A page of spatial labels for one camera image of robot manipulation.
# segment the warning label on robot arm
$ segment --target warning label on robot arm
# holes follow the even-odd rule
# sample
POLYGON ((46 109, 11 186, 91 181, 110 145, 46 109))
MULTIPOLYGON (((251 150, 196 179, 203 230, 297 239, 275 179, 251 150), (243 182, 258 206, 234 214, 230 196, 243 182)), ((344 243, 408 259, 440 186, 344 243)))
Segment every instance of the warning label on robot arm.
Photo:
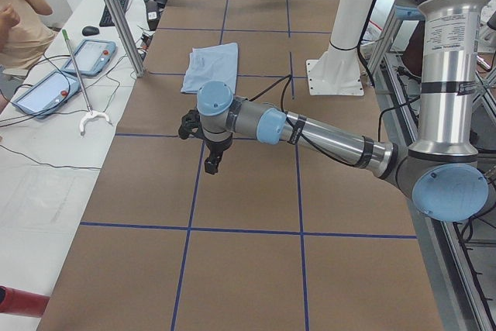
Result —
POLYGON ((477 53, 481 17, 476 12, 431 19, 425 23, 424 56, 432 53, 477 53))

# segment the white table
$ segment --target white table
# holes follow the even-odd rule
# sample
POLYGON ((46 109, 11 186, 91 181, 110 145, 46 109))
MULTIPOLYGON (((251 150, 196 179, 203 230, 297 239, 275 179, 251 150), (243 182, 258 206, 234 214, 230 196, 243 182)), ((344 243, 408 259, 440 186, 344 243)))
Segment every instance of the white table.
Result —
MULTIPOLYGON (((73 47, 84 38, 81 35, 84 26, 98 26, 103 7, 103 0, 84 0, 79 5, 64 26, 73 47)), ((138 40, 142 33, 139 26, 147 29, 143 0, 130 1, 126 18, 133 39, 138 40)), ((117 44, 117 51, 102 74, 126 54, 115 27, 100 28, 100 34, 91 38, 113 40, 117 44)), ((67 54, 61 33, 46 52, 48 57, 58 54, 67 54)), ((64 61, 54 62, 60 67, 64 61)), ((41 64, 33 69, 25 83, 35 84, 52 70, 54 67, 50 63, 41 64)), ((121 84, 107 110, 116 125, 136 76, 127 58, 110 76, 121 84)), ((85 85, 94 81, 86 79, 85 85)), ((104 109, 116 85, 114 81, 103 78, 88 89, 95 110, 104 109)), ((86 109, 81 93, 71 98, 60 112, 79 109, 86 109)), ((9 105, 0 115, 0 120, 21 115, 9 105)), ((84 112, 55 115, 0 128, 3 137, 0 144, 43 163, 101 167, 115 127, 104 119, 88 122, 86 134, 82 137, 78 128, 83 115, 84 112)), ((9 122, 0 122, 0 126, 6 123, 9 122)), ((0 148, 0 285, 51 294, 97 176, 98 171, 39 166, 0 148)), ((38 319, 0 314, 2 330, 29 331, 36 329, 38 323, 38 319)))

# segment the tablet device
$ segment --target tablet device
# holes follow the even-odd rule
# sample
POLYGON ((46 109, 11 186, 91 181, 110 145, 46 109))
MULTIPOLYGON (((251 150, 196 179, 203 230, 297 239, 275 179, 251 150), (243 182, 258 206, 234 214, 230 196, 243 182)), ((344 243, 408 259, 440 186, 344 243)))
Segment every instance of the tablet device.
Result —
POLYGON ((26 114, 48 116, 79 91, 72 75, 52 71, 11 103, 26 114))
MULTIPOLYGON (((115 43, 107 40, 83 39, 74 51, 77 67, 81 75, 94 77, 110 61, 115 52, 115 43)), ((61 69, 68 74, 76 74, 72 60, 68 60, 61 69)))

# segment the blue cloth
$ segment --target blue cloth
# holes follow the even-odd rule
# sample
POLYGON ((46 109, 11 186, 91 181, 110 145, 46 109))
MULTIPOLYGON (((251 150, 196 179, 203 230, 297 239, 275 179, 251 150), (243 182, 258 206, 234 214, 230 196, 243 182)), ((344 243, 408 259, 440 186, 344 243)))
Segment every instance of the blue cloth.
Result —
POLYGON ((238 43, 221 44, 207 48, 193 48, 189 67, 183 80, 183 93, 196 93, 209 81, 226 83, 236 91, 238 75, 238 43))

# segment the black mouse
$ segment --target black mouse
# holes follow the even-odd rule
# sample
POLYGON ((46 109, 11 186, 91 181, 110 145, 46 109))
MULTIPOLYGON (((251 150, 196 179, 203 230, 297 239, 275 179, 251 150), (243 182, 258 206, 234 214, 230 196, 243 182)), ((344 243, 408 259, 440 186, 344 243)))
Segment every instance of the black mouse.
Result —
POLYGON ((97 35, 100 33, 100 29, 94 26, 86 26, 83 28, 82 33, 84 36, 97 35))

